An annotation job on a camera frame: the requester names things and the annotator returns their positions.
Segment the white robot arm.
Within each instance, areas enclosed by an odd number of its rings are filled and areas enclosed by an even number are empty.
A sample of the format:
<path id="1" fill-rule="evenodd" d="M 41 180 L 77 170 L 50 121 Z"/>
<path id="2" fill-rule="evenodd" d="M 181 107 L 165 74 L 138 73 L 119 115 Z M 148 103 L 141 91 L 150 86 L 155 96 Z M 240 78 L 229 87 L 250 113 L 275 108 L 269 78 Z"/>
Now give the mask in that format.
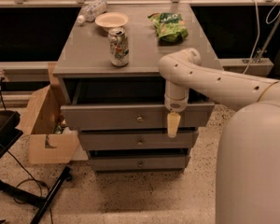
<path id="1" fill-rule="evenodd" d="M 201 66 L 198 50 L 159 61 L 167 131 L 195 90 L 235 111 L 217 149 L 216 224 L 280 224 L 280 80 Z"/>

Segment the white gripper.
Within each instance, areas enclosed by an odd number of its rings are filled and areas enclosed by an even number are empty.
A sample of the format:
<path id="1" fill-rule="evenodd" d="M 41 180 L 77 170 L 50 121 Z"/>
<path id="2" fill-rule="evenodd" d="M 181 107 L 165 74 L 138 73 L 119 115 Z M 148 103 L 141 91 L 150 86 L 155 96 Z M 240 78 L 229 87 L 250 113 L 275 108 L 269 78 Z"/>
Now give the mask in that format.
<path id="1" fill-rule="evenodd" d="M 165 83 L 164 104 L 171 111 L 167 115 L 167 134 L 175 138 L 181 117 L 178 113 L 184 111 L 188 105 L 189 89 L 178 86 L 170 81 Z"/>

